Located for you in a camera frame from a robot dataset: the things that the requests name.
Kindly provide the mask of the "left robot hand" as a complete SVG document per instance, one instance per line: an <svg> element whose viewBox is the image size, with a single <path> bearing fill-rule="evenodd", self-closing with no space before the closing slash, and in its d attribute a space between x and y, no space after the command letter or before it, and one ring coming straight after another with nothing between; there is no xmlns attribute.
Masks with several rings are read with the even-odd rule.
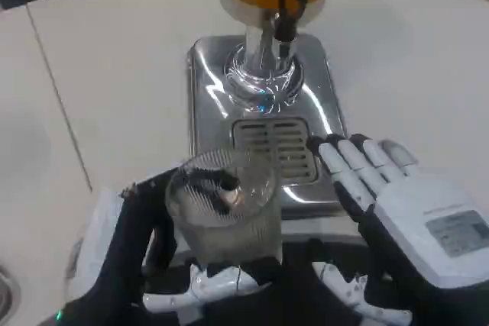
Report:
<svg viewBox="0 0 489 326"><path fill-rule="evenodd" d="M99 197L66 279L57 325L163 325L192 323L205 304L255 293L278 277L274 256L241 263L190 264L186 290L154 294L145 289L144 261L158 274L176 253L174 223L166 208L173 170Z"/></svg>

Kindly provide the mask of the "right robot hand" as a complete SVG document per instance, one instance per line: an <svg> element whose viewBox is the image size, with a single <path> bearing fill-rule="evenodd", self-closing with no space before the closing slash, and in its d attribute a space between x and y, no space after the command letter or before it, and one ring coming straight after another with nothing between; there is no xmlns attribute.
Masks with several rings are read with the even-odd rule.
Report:
<svg viewBox="0 0 489 326"><path fill-rule="evenodd" d="M395 140L311 136L308 150L415 325L488 323L488 216Z"/></svg>

